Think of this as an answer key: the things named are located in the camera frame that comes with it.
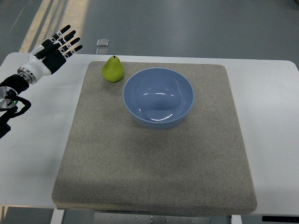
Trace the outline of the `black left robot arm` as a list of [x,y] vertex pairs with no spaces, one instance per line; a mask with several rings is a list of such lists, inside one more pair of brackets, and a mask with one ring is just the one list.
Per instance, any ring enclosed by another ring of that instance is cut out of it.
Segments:
[[14,74],[0,83],[0,137],[4,137],[11,127],[10,119],[23,115],[30,107],[31,102],[19,96],[29,88],[29,83],[22,74]]

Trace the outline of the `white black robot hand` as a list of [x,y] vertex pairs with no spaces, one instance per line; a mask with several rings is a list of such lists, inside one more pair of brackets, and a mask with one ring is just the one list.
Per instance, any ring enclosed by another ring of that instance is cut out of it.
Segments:
[[80,38],[70,28],[70,25],[65,26],[32,50],[28,61],[17,70],[18,75],[29,84],[35,84],[43,76],[57,72],[72,55],[83,48],[77,45]]

